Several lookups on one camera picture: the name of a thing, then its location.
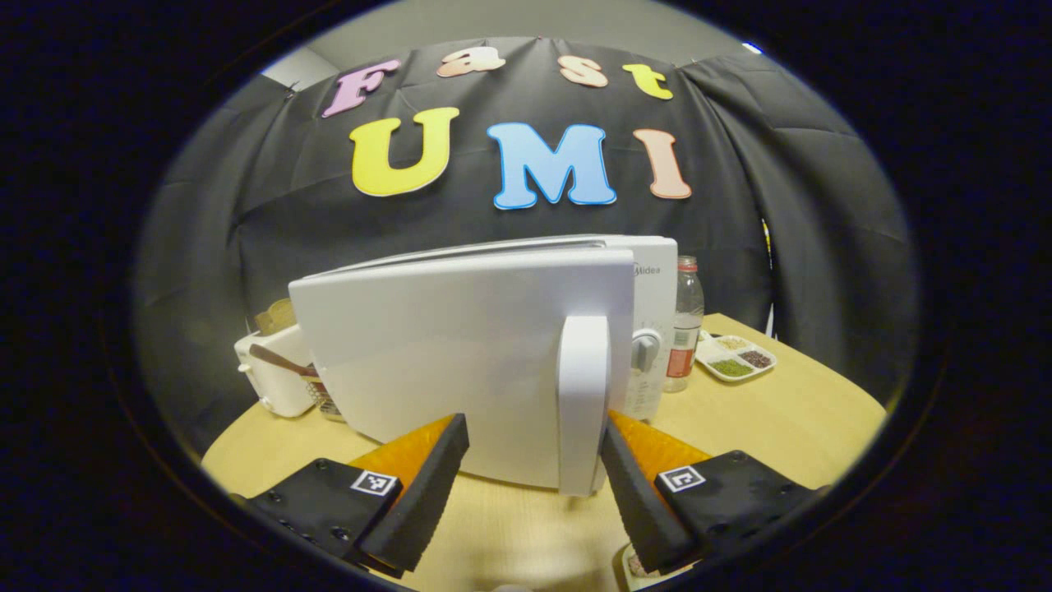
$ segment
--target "white microwave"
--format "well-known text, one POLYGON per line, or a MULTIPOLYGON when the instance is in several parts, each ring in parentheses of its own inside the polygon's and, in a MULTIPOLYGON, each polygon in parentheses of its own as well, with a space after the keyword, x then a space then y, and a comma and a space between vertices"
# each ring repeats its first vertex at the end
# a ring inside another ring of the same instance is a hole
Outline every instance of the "white microwave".
POLYGON ((311 274, 289 295, 343 419, 386 443, 467 417, 461 470, 588 495, 607 409, 653 415, 676 243, 575 234, 411 252, 311 274))

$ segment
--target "tray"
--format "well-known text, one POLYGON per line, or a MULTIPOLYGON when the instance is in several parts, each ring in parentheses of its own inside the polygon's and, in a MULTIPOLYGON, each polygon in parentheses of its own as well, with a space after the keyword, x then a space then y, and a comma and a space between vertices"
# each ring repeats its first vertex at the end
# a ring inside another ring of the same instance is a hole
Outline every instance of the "tray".
POLYGON ((752 342, 749 342, 745 338, 739 338, 737 335, 722 335, 713 339, 704 331, 702 332, 701 338, 702 339, 697 342, 697 348, 694 350, 694 360, 701 363, 701 365, 704 366, 710 374, 724 383, 737 383, 740 381, 754 379, 761 374, 770 372, 778 364, 778 359, 774 358, 774 354, 768 352, 752 342), (746 354, 748 356, 749 352, 756 352, 765 356, 771 363, 768 366, 761 368, 758 365, 749 362, 747 358, 742 358, 742 354, 746 354), (719 364, 724 361, 735 362, 750 369, 751 372, 742 376, 731 376, 729 374, 724 374, 712 366, 713 364, 719 364))

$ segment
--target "letter m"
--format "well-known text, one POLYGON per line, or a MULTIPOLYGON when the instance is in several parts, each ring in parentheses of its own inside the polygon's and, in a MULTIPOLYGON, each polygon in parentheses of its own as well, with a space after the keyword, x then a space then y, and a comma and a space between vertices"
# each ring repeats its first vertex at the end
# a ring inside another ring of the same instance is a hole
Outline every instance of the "letter m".
POLYGON ((566 180, 573 171, 570 201, 586 205, 613 203, 618 193, 606 180, 603 165, 603 138, 606 132, 594 125, 570 125, 555 151, 526 123, 498 123, 486 129, 501 147, 501 173, 504 188, 493 198, 501 209, 519 209, 537 203, 537 193, 526 185, 529 172, 550 203, 563 195, 566 180))

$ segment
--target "wooden table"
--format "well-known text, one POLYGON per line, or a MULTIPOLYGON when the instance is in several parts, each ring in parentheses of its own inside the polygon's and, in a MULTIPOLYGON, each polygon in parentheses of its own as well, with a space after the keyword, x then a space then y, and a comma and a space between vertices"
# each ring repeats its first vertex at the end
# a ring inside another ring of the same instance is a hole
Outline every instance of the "wooden table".
MULTIPOLYGON (((651 425, 712 455, 741 449, 809 488, 834 482, 866 448, 884 409, 843 376, 723 315, 703 329, 739 335, 778 364, 725 384, 695 364, 685 391, 665 394, 651 425)), ((349 462, 377 447, 312 409, 296 420, 252 406, 216 440, 202 465, 226 490, 252 497, 308 462, 349 462)), ((609 484, 588 498, 461 473, 416 572, 418 590, 618 590, 614 557, 628 544, 609 484)))

